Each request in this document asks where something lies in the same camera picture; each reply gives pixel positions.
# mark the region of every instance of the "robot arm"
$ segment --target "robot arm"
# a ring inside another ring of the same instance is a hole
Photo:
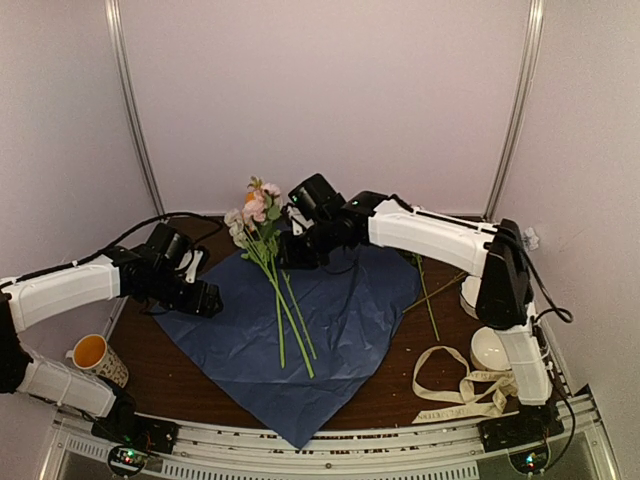
[[[192,249],[190,240],[174,228],[158,224],[146,243],[131,250],[114,247],[83,265],[4,279],[0,282],[0,393],[28,393],[107,417],[118,402],[109,385],[39,355],[21,345],[17,334],[81,305],[129,295],[159,300],[167,309],[212,317],[222,309],[218,288],[194,281],[204,253]]]
[[[460,220],[373,192],[345,202],[318,174],[296,187],[290,198],[314,224],[300,235],[283,235],[282,266],[314,268],[325,264],[338,246],[373,244],[419,253],[481,278],[476,313],[504,345],[520,403],[545,405],[552,387],[534,332],[533,290],[514,222]]]

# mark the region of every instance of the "white mug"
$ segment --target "white mug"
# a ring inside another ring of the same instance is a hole
[[[129,370],[102,335],[83,337],[66,357],[76,368],[108,378],[122,388],[129,381]]]

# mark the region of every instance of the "white wall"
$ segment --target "white wall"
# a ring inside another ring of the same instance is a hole
[[[547,2],[538,71],[498,215],[533,225],[571,385],[593,388],[635,479],[640,446],[640,3]]]
[[[525,0],[122,1],[168,209],[238,206],[250,175],[323,172],[483,211],[520,67]]]
[[[126,124],[104,2],[0,2],[0,277],[84,256],[153,214]],[[61,359],[113,305],[22,340]],[[2,478],[35,478],[51,407],[0,396]]]

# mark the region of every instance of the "orange liquid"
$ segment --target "orange liquid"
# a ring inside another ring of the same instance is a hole
[[[104,339],[98,335],[85,338],[80,345],[76,347],[73,359],[81,368],[91,368],[95,366],[107,350],[107,344]]]

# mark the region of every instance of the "blue tissue paper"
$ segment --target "blue tissue paper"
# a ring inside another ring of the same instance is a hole
[[[348,269],[354,259],[346,273],[328,273]],[[240,252],[202,277],[220,288],[220,314],[203,319],[170,312],[156,321],[240,406],[302,448],[378,369],[402,311],[420,291],[420,277],[395,250],[372,246],[333,252],[326,270],[290,274],[318,355],[313,379],[284,312],[287,362],[280,367],[274,289]],[[281,290],[289,299],[282,281]],[[299,323],[298,329],[303,335]]]

